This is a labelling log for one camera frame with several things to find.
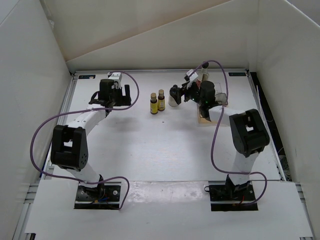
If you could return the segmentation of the tall red label sauce bottle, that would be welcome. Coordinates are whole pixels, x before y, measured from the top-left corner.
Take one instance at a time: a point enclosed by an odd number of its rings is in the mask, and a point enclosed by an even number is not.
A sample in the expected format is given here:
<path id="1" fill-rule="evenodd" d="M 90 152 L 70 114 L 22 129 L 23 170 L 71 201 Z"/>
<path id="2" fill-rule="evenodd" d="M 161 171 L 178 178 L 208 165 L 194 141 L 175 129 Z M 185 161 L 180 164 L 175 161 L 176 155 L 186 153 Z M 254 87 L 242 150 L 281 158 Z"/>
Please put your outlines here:
<path id="1" fill-rule="evenodd" d="M 209 67 L 208 62 L 203 63 L 201 66 L 201 71 L 200 71 L 200 74 L 199 74 L 197 81 L 196 81 L 198 88 L 200 88 L 200 85 L 202 82 L 205 82 L 209 79 L 208 67 Z"/>

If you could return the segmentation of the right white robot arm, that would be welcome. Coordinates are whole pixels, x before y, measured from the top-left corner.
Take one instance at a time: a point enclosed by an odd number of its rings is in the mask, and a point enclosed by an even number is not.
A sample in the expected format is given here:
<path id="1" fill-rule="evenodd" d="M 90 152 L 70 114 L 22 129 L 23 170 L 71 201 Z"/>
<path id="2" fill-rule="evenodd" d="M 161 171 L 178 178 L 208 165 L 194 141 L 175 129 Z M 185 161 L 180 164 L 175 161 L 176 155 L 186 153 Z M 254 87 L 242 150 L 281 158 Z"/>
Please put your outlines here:
<path id="1" fill-rule="evenodd" d="M 238 199 L 250 184 L 250 173 L 253 165 L 270 143 L 270 137 L 257 109 L 246 111 L 233 110 L 224 107 L 227 95 L 216 94 L 213 82 L 204 81 L 200 85 L 193 82 L 190 87 L 184 83 L 181 87 L 176 84 L 169 90 L 169 100 L 179 105 L 184 101 L 194 101 L 204 119 L 217 125 L 230 127 L 233 145 L 236 149 L 232 170 L 228 171 L 224 193 L 230 200 Z"/>

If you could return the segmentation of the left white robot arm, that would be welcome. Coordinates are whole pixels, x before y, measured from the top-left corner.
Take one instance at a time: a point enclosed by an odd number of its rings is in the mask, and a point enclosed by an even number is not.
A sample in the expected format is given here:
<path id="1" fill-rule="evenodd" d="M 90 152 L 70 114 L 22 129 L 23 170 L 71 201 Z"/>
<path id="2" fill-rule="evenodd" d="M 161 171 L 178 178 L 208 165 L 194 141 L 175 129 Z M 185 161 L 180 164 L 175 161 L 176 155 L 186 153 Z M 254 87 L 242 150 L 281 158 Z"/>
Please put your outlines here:
<path id="1" fill-rule="evenodd" d="M 50 161 L 71 173 L 87 187 L 87 194 L 93 200 L 100 200 L 105 194 L 105 188 L 98 182 L 103 178 L 88 163 L 89 150 L 87 136 L 104 120 L 114 107 L 131 105 L 130 86 L 121 87 L 121 81 L 115 78 L 102 79 L 99 91 L 95 92 L 88 103 L 87 112 L 82 112 L 76 119 L 66 125 L 56 125 L 53 129 L 53 139 Z"/>

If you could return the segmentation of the white powder jar black lid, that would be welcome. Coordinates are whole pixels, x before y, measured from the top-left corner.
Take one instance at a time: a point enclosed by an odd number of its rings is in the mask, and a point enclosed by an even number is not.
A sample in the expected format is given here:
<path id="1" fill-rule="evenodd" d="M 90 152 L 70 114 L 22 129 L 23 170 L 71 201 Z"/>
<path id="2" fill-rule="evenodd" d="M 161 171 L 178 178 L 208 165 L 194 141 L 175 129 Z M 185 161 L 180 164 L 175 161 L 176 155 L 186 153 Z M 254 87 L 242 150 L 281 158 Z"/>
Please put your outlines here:
<path id="1" fill-rule="evenodd" d="M 169 99 L 168 99 L 168 104 L 171 107 L 177 107 L 179 104 L 176 103 L 175 99 L 174 99 L 174 93 L 170 93 L 169 92 Z"/>

